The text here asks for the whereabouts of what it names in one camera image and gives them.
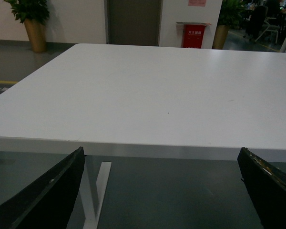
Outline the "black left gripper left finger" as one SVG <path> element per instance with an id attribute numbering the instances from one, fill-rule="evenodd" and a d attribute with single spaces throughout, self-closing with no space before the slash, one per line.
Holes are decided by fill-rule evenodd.
<path id="1" fill-rule="evenodd" d="M 73 151 L 0 205 L 0 229 L 65 229 L 84 171 L 83 147 Z"/>

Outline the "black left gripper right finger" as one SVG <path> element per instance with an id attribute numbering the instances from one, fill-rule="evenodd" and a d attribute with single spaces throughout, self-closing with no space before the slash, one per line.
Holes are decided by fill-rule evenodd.
<path id="1" fill-rule="evenodd" d="M 242 147 L 237 162 L 265 229 L 286 229 L 286 173 Z"/>

